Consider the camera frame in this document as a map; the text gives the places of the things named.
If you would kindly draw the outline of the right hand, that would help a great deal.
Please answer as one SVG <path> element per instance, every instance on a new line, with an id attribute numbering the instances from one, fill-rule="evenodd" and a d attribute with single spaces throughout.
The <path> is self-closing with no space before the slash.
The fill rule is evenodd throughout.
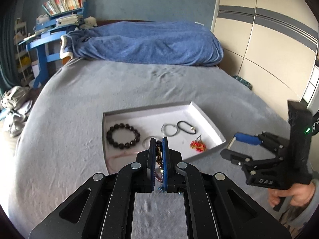
<path id="1" fill-rule="evenodd" d="M 313 182 L 310 184 L 295 183 L 288 190 L 268 189 L 268 202 L 271 207 L 279 204 L 281 197 L 291 197 L 290 205 L 304 207 L 309 204 L 316 190 Z"/>

